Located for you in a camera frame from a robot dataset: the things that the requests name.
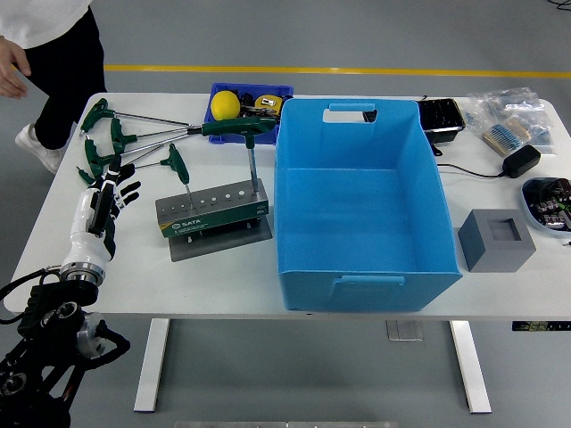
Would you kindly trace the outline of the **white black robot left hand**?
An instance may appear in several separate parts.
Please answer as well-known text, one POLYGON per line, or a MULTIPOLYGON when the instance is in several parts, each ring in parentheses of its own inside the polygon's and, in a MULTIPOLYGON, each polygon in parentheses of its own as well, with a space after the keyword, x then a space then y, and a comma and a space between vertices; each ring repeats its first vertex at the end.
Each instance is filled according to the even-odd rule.
POLYGON ((119 189, 133 177, 135 167, 123 166, 114 155, 106 174, 79 197, 70 231, 71 250, 64 259, 60 276, 96 276, 103 280, 105 267, 115 254, 114 221, 139 197, 141 183, 136 181, 119 189))

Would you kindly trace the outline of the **person's right hand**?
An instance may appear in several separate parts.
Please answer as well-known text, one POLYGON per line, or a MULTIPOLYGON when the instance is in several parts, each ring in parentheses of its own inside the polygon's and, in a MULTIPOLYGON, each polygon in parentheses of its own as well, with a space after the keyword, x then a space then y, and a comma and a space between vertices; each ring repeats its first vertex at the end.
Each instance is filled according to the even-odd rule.
POLYGON ((28 87, 20 79, 31 75, 31 68, 25 51, 11 40, 1 37, 1 96, 21 99, 28 93, 28 87))

